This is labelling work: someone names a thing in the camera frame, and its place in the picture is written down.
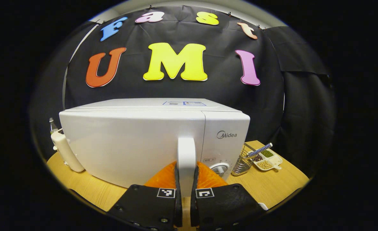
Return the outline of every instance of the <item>black cloth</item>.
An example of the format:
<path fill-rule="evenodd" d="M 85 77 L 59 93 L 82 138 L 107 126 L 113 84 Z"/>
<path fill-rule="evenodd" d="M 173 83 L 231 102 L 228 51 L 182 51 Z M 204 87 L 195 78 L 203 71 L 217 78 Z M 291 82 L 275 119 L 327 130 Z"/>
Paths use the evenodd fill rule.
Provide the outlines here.
<path fill-rule="evenodd" d="M 162 21 L 134 22 L 142 14 L 154 11 L 165 13 Z M 197 22 L 196 13 L 200 11 L 217 15 L 219 24 Z M 101 42 L 101 29 L 124 16 L 128 19 L 119 31 Z M 249 38 L 237 22 L 253 28 L 258 39 Z M 31 128 L 46 159 L 54 153 L 47 119 L 54 117 L 60 126 L 58 113 L 63 109 L 66 67 L 65 108 L 112 98 L 206 98 L 249 115 L 246 141 L 272 142 L 275 151 L 308 176 L 317 160 L 327 153 L 336 114 L 330 74 L 310 46 L 290 28 L 263 30 L 242 19 L 202 7 L 155 7 L 98 25 L 69 63 L 74 49 L 92 27 L 80 30 L 57 52 L 34 93 Z M 161 66 L 165 73 L 162 80 L 145 81 L 142 76 L 148 71 L 152 54 L 148 46 L 158 42 L 170 44 L 177 54 L 189 43 L 204 45 L 203 68 L 208 80 L 183 80 L 180 77 L 183 65 L 175 79 L 170 79 Z M 106 54 L 98 67 L 98 76 L 104 75 L 110 61 L 108 53 L 120 47 L 126 47 L 126 51 L 120 57 L 113 80 L 98 88 L 87 86 L 89 58 L 102 52 Z M 261 81 L 259 86 L 240 81 L 243 69 L 235 50 L 255 56 L 253 63 Z"/>

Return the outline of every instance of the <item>wooden table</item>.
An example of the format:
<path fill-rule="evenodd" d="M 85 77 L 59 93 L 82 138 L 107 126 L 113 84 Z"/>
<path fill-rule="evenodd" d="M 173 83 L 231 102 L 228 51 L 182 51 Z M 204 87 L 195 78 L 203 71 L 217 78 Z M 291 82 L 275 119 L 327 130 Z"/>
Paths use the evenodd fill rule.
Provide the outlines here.
<path fill-rule="evenodd" d="M 247 142 L 254 149 L 264 145 L 258 141 Z M 264 203 L 268 208 L 277 205 L 296 189 L 308 183 L 308 177 L 303 174 L 289 161 L 283 159 L 280 164 L 282 169 L 275 168 L 268 171 L 261 171 L 255 165 L 243 175 L 230 175 L 226 180 L 228 184 L 239 183 L 257 201 Z M 59 153 L 55 153 L 47 165 L 52 174 L 68 189 L 73 189 L 86 200 L 99 208 L 108 211 L 115 202 L 125 193 L 127 188 L 108 183 L 98 179 L 86 171 L 77 173 L 64 165 Z M 183 228 L 179 230 L 195 230 L 190 227 L 190 197 L 185 197 L 183 203 Z"/>

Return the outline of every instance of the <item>metal utensil holder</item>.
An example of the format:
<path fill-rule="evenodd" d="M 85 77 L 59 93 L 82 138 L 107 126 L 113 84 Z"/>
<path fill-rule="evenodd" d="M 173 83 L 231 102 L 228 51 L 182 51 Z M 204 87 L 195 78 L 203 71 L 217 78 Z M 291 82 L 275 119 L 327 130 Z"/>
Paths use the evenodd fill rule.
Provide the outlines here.
<path fill-rule="evenodd" d="M 239 158 L 233 167 L 232 175 L 241 175 L 249 171 L 249 169 L 252 167 L 253 159 L 259 155 L 259 152 L 257 152 L 255 155 L 248 156 L 249 153 L 254 151 L 256 151 L 256 149 L 252 148 L 247 143 L 243 144 L 242 152 L 240 153 Z"/>

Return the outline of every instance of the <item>blue letter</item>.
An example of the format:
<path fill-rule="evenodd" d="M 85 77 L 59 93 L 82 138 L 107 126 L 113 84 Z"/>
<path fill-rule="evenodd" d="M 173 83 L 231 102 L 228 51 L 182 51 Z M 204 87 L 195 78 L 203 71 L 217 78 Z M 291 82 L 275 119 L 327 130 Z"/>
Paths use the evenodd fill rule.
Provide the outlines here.
<path fill-rule="evenodd" d="M 125 21 L 127 17 L 123 17 L 121 19 L 116 20 L 115 22 L 111 23 L 110 25 L 105 26 L 101 30 L 104 31 L 104 36 L 101 38 L 101 41 L 111 37 L 112 35 L 116 34 L 118 30 L 114 30 L 115 28 L 120 28 L 122 26 L 122 21 Z"/>

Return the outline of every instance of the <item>foam letter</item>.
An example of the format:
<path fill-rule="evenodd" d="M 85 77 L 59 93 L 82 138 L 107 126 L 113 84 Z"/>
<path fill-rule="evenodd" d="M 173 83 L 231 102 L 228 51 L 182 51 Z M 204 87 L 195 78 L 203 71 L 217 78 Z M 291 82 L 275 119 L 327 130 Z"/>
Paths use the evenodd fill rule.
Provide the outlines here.
<path fill-rule="evenodd" d="M 161 80 L 164 73 L 160 71 L 161 63 L 171 79 L 177 76 L 177 73 L 185 64 L 185 70 L 180 75 L 184 80 L 205 81 L 208 75 L 203 71 L 203 51 L 206 50 L 204 45 L 187 44 L 177 55 L 168 43 L 154 43 L 149 45 L 152 50 L 149 70 L 143 75 L 145 80 Z"/>
<path fill-rule="evenodd" d="M 243 32 L 247 36 L 249 36 L 250 38 L 253 38 L 253 39 L 258 39 L 258 37 L 256 35 L 252 34 L 252 31 L 254 31 L 253 28 L 250 28 L 246 23 L 243 23 L 243 22 L 238 22 L 237 24 L 242 27 Z"/>
<path fill-rule="evenodd" d="M 209 25 L 217 25 L 219 21 L 217 20 L 217 16 L 214 13 L 208 12 L 198 12 L 196 14 L 196 20 L 200 23 L 209 24 Z"/>
<path fill-rule="evenodd" d="M 111 61 L 109 62 L 108 71 L 103 76 L 98 76 L 98 66 L 105 53 L 95 54 L 89 58 L 89 66 L 86 72 L 86 84 L 91 88 L 101 87 L 107 85 L 113 77 L 115 77 L 117 66 L 119 64 L 120 55 L 126 51 L 125 47 L 111 50 Z"/>
<path fill-rule="evenodd" d="M 236 50 L 235 52 L 240 56 L 240 61 L 242 62 L 243 76 L 240 78 L 242 83 L 255 86 L 260 85 L 261 81 L 256 76 L 256 70 L 253 64 L 255 56 L 247 51 Z"/>
<path fill-rule="evenodd" d="M 135 22 L 136 23 L 142 23 L 142 22 L 159 22 L 160 20 L 163 19 L 162 16 L 164 14 L 165 14 L 164 12 L 160 12 L 160 11 L 145 13 L 142 16 L 146 16 L 146 17 L 141 17 L 139 19 L 136 19 Z"/>
<path fill-rule="evenodd" d="M 107 25 L 104 28 L 102 28 L 101 30 L 104 32 L 104 35 L 101 38 L 101 41 L 104 41 L 105 39 L 116 34 L 116 32 L 118 32 L 118 30 L 115 30 L 115 28 L 120 28 L 122 26 L 122 21 L 125 21 L 126 19 L 127 19 L 127 17 L 123 17 L 123 18 L 118 19 L 115 22 L 111 23 L 110 25 Z"/>

